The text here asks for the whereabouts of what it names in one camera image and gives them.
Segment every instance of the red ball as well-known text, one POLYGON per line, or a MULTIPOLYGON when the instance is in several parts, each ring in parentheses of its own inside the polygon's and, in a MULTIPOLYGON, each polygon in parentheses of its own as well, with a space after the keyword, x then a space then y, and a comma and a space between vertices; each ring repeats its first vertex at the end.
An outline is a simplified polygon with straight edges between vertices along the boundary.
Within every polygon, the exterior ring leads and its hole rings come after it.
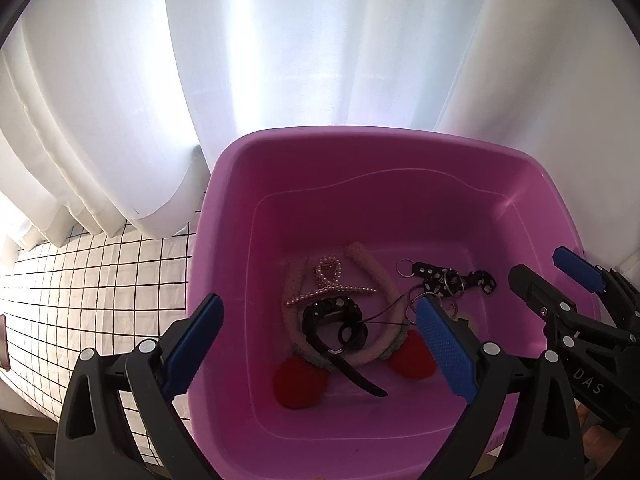
POLYGON ((438 368, 427 348, 427 343, 415 330, 407 332, 404 343, 390 355, 386 362, 393 371, 407 379, 431 377, 438 368))
POLYGON ((300 410, 320 401, 329 384, 329 370, 313 366, 299 355, 287 358, 273 375, 273 394, 285 408, 300 410))

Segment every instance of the pink plastic bin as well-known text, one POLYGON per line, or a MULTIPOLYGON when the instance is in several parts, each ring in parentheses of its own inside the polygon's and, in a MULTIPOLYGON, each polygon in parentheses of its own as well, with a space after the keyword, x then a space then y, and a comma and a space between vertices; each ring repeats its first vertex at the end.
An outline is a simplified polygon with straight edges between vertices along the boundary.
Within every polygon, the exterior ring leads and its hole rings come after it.
MULTIPOLYGON (((225 322, 188 396, 196 443, 227 480, 413 479, 465 406, 439 372, 404 380, 373 362, 361 372, 385 399, 335 372, 319 406, 281 407, 271 381, 290 355, 279 303, 293 259, 340 254, 357 240, 399 290, 417 283, 396 273, 400 258, 488 270, 495 293, 471 289, 460 309, 481 340, 522 356, 540 355, 545 340, 542 322, 509 290, 512 266, 528 265, 598 317, 591 295, 553 266, 556 247, 582 248, 548 175, 523 153, 477 140, 361 126, 257 132, 220 156, 197 232, 188 313, 215 292, 225 322)), ((355 269, 342 281, 370 283, 355 269)), ((359 301, 365 314, 384 303, 359 301)), ((488 447, 502 443, 514 400, 488 447)))

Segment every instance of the curtain fold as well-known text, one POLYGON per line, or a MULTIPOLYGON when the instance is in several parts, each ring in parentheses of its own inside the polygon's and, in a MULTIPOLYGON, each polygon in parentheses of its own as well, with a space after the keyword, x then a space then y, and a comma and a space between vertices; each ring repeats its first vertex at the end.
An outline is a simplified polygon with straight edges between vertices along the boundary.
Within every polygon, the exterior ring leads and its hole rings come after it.
POLYGON ((0 192, 21 244, 73 219, 159 238, 251 131, 438 130, 534 156, 638 281, 639 98, 610 0, 32 0, 0 56, 0 192))

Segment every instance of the grid-patterned tablecloth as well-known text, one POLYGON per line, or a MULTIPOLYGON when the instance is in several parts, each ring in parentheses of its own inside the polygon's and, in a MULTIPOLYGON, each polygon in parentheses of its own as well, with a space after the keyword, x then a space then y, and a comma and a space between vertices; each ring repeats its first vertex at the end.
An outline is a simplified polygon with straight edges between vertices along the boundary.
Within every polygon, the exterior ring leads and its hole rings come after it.
MULTIPOLYGON (((76 226, 57 249, 21 251, 0 276, 12 369, 0 377, 36 409, 59 420, 81 349, 129 352, 185 316, 186 287, 200 212, 171 238, 151 240, 128 224, 113 238, 76 226)), ((174 406, 191 429, 185 396, 174 406)), ((122 401, 145 461, 161 465, 130 393, 122 401)))

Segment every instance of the human hand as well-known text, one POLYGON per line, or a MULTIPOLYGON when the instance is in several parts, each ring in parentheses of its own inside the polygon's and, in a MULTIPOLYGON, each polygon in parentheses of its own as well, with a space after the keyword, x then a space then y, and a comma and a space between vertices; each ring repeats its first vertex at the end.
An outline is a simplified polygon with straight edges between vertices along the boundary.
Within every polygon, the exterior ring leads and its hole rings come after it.
MULTIPOLYGON (((582 404, 578 406, 578 420, 580 420, 581 427, 589 412, 590 410, 586 406, 582 404)), ((582 436, 584 455, 589 460, 593 460, 598 469, 602 468, 611 459, 621 443, 622 439, 605 430, 602 426, 592 426, 582 436)))

